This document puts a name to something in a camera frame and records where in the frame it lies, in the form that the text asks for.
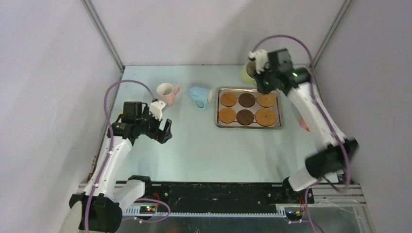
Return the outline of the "dark wood coaster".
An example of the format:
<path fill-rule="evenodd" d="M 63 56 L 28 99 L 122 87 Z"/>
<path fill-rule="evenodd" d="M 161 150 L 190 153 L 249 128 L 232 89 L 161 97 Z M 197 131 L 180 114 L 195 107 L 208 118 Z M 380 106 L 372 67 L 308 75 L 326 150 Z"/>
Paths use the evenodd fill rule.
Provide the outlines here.
<path fill-rule="evenodd" d="M 247 109 L 243 109 L 237 112 L 236 120 L 240 125 L 247 126 L 254 122 L 254 114 Z"/>
<path fill-rule="evenodd" d="M 256 98 L 250 93 L 243 93 L 239 96 L 239 104 L 242 107 L 250 108 L 256 103 Z"/>

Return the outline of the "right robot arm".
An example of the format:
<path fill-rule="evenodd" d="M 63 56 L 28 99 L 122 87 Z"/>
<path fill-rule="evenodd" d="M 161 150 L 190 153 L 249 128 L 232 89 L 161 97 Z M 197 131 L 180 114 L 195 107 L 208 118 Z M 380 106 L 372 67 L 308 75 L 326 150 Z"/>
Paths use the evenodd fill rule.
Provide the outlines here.
<path fill-rule="evenodd" d="M 359 145 L 336 126 L 319 98 L 310 71 L 305 67 L 295 68 L 287 49 L 256 50 L 248 58 L 255 63 L 253 77 L 258 92 L 283 92 L 313 134 L 317 153 L 307 157 L 304 168 L 286 179 L 282 190 L 284 200 L 295 203 L 302 197 L 302 190 L 329 173 L 348 170 Z"/>

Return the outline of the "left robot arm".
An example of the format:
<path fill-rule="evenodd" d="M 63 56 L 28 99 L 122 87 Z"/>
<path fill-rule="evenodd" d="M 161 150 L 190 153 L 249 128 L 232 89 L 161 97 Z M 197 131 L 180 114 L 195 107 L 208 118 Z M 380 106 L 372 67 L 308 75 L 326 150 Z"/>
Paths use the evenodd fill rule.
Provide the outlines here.
<path fill-rule="evenodd" d="M 62 233 L 85 232 L 114 233 L 120 227 L 123 212 L 137 199 L 148 202 L 154 190 L 148 177 L 132 178 L 115 191 L 117 174 L 139 136 L 144 135 L 160 144 L 172 138 L 170 119 L 161 129 L 162 115 L 167 104 L 154 99 L 150 104 L 126 101 L 123 112 L 108 128 L 109 139 L 104 157 L 99 159 L 96 170 L 80 194 L 69 200 L 68 219 Z"/>

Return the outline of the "light wood coaster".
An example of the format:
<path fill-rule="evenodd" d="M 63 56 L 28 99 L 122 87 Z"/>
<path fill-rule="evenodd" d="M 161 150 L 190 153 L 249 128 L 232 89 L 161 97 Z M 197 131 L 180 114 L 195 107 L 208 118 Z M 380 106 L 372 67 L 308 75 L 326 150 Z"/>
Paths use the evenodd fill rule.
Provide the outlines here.
<path fill-rule="evenodd" d="M 236 114 L 236 111 L 234 109 L 232 109 L 230 107 L 225 107 L 225 108 L 222 108 L 218 112 L 218 117 L 219 117 L 220 121 L 222 121 L 223 123 L 228 124 L 228 123 L 233 122 L 236 119 L 237 114 Z"/>
<path fill-rule="evenodd" d="M 223 93 L 220 97 L 220 103 L 225 107 L 232 107 L 238 102 L 237 96 L 232 92 Z"/>

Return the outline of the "green cup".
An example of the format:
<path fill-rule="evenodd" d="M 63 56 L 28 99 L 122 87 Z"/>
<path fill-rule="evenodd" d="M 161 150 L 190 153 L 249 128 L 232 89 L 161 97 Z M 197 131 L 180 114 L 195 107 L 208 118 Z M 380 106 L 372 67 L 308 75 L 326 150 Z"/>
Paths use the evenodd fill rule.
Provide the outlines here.
<path fill-rule="evenodd" d="M 243 83 L 245 84 L 251 84 L 255 87 L 257 87 L 256 80 L 254 78 L 254 72 L 255 72 L 255 62 L 254 61 L 248 61 L 240 71 L 240 79 L 242 80 Z"/>

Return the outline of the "blue mug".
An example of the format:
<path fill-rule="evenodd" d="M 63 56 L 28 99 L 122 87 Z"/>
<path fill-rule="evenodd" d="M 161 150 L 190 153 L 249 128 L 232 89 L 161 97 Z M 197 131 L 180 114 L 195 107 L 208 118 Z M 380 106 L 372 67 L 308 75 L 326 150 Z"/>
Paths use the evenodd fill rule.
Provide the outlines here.
<path fill-rule="evenodd" d="M 206 87 L 194 86 L 189 90 L 189 96 L 199 109 L 205 109 L 211 102 L 213 90 Z"/>

